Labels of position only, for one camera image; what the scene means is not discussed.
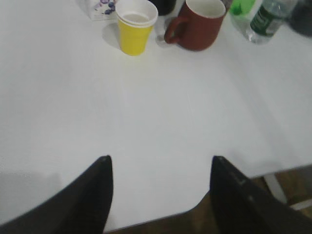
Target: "wooden floor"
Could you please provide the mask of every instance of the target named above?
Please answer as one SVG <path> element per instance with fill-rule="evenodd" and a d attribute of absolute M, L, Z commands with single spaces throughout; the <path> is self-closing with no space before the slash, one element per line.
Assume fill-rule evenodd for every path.
<path fill-rule="evenodd" d="M 309 184 L 312 166 L 275 175 L 287 197 L 288 205 L 312 198 L 312 184 Z M 269 193 L 262 177 L 253 181 Z M 207 193 L 195 208 L 186 213 L 117 230 L 110 234 L 218 234 L 209 196 Z M 312 219 L 312 207 L 300 212 Z"/>

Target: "water bottle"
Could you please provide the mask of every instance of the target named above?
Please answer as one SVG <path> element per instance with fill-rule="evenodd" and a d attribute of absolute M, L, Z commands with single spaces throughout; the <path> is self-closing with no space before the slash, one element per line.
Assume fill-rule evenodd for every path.
<path fill-rule="evenodd" d="M 246 29 L 247 39 L 256 44 L 268 42 L 296 5 L 297 0 L 263 0 Z"/>

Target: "bottle label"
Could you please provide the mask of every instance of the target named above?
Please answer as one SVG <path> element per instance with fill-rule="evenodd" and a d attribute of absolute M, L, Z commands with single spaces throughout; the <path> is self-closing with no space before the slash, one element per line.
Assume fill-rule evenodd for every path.
<path fill-rule="evenodd" d="M 272 37 L 282 24 L 283 18 L 273 15 L 261 6 L 250 27 L 260 35 Z"/>

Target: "yellow cup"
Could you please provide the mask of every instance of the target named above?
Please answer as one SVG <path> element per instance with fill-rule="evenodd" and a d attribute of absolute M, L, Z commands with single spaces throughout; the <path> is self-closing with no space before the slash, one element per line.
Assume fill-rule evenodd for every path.
<path fill-rule="evenodd" d="M 128 55 L 140 55 L 145 50 L 145 45 L 153 26 L 135 27 L 118 20 L 120 28 L 120 47 Z"/>
<path fill-rule="evenodd" d="M 116 4 L 120 47 L 128 55 L 140 55 L 155 24 L 158 11 L 148 0 L 118 0 Z"/>

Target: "brown mug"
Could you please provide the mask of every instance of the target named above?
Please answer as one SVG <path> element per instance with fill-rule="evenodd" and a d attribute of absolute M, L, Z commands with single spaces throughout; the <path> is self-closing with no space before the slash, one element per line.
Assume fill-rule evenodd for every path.
<path fill-rule="evenodd" d="M 169 24 L 165 41 L 189 50 L 204 50 L 218 36 L 225 12 L 221 0 L 186 0 L 178 17 Z"/>

